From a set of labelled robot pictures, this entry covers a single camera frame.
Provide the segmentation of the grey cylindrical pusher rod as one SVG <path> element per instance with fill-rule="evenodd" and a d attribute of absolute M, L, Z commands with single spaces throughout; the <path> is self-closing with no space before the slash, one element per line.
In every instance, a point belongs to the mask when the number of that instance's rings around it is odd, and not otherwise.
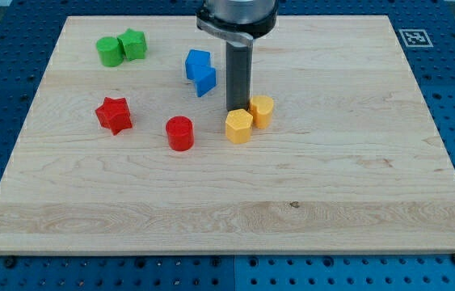
<path fill-rule="evenodd" d="M 227 42 L 226 109 L 248 109 L 251 84 L 251 47 Z"/>

